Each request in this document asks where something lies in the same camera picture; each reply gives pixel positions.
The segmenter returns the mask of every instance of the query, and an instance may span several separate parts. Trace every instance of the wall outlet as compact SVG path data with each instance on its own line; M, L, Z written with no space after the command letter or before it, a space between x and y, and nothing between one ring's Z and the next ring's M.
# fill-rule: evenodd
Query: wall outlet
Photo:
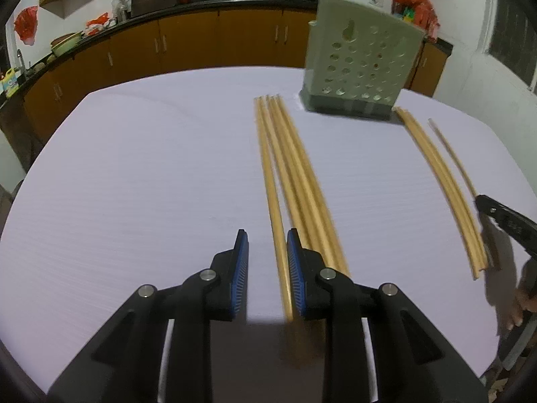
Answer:
M384 0L371 0L370 4L377 7L384 7Z

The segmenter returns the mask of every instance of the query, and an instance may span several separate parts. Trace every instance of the plastic bag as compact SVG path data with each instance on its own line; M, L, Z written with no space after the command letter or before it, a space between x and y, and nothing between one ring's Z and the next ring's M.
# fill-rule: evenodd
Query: plastic bag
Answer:
M84 29L85 36L92 36L104 30L105 24L108 21L108 12L103 13L100 17L86 22Z
M15 32L26 45L33 45L36 41L37 6L31 6L18 14L15 20Z
M121 12L131 11L132 0L112 0L112 14L117 18Z
M424 29L427 32L427 36L436 42L440 25L431 2L429 0L392 1L392 13L401 13L404 8L411 8L414 11L412 23Z

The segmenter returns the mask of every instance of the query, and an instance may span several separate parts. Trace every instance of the red plastic bag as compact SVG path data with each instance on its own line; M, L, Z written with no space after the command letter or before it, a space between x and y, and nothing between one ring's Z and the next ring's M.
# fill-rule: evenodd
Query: red plastic bag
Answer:
M405 7L414 10L414 24L424 29L427 36L436 42L440 25L431 2L429 0L393 0L392 13L398 13Z
M33 45L36 41L37 6L31 6L18 14L15 20L15 32L26 45Z
M93 36L104 29L104 23L108 21L108 12L103 13L100 17L86 22L84 35Z
M86 27L89 27L92 24L104 24L108 21L108 12L103 13L100 17L92 19L91 21L86 21Z

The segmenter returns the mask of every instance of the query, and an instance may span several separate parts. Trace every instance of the metal screw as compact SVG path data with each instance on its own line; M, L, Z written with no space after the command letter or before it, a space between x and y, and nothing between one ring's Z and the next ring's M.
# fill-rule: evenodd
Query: metal screw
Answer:
M214 270L203 270L200 273L200 279L205 281L213 280L216 277L216 272Z
M331 279L334 279L336 277L336 272L331 269L331 268L323 268L320 272L319 272L319 275L324 279L324 280L331 280Z
M142 285L138 288L138 295L140 297L151 297L155 292L155 288L151 285Z
M393 284L393 283L386 283L382 285L382 292L385 293L387 296L394 296L399 292L399 289Z

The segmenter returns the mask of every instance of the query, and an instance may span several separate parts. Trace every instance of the faucet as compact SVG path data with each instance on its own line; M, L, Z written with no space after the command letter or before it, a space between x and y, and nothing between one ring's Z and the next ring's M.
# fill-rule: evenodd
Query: faucet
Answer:
M24 66L24 58L22 57L22 52L19 49L17 49L17 57L19 58L19 61L20 61L20 69L22 70L22 73L24 74L26 72L26 67Z

